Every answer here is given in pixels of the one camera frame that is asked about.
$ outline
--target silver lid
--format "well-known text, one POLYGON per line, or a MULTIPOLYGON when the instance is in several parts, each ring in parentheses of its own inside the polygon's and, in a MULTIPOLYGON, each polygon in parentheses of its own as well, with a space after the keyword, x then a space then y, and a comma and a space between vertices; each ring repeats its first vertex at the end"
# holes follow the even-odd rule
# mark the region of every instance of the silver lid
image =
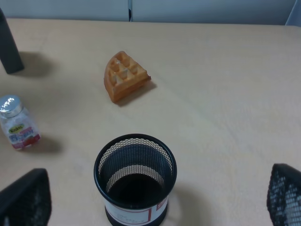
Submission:
POLYGON ((6 95, 0 98, 0 117, 12 118, 23 110, 23 105, 19 97, 15 95, 6 95))

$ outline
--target waffle piece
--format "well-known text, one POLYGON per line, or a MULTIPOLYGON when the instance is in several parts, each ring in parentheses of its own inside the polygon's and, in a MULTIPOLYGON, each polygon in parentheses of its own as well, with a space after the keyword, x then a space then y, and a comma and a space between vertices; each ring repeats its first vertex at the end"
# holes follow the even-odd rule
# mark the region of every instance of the waffle piece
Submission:
POLYGON ((117 102, 143 86, 151 77, 136 61, 120 51, 108 62, 104 86, 112 102, 117 102))

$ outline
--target black mesh cup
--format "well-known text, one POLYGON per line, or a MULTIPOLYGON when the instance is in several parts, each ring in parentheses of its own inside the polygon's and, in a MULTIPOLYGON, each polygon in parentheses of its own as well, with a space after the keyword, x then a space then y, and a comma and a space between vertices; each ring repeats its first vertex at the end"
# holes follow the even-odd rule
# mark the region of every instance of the black mesh cup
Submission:
POLYGON ((94 165, 95 183, 113 226, 158 226, 166 215, 176 176, 169 148, 143 134, 112 140, 94 165))

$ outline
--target gray wall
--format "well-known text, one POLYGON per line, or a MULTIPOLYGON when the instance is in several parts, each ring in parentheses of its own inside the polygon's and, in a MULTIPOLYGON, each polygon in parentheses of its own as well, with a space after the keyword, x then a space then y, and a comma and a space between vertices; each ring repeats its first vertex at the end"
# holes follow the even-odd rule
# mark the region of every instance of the gray wall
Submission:
POLYGON ((128 21, 128 0, 0 0, 7 17, 128 21))
POLYGON ((132 0, 132 20, 221 24, 283 24, 295 0, 132 0))

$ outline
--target plastic jar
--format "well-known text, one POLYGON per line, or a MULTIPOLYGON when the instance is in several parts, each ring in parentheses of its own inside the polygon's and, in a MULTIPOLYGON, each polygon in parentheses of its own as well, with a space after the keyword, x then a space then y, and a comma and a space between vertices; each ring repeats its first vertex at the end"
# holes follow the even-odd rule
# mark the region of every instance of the plastic jar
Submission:
POLYGON ((31 146, 41 138, 29 112, 17 96, 6 95, 0 98, 0 124, 15 149, 31 146))

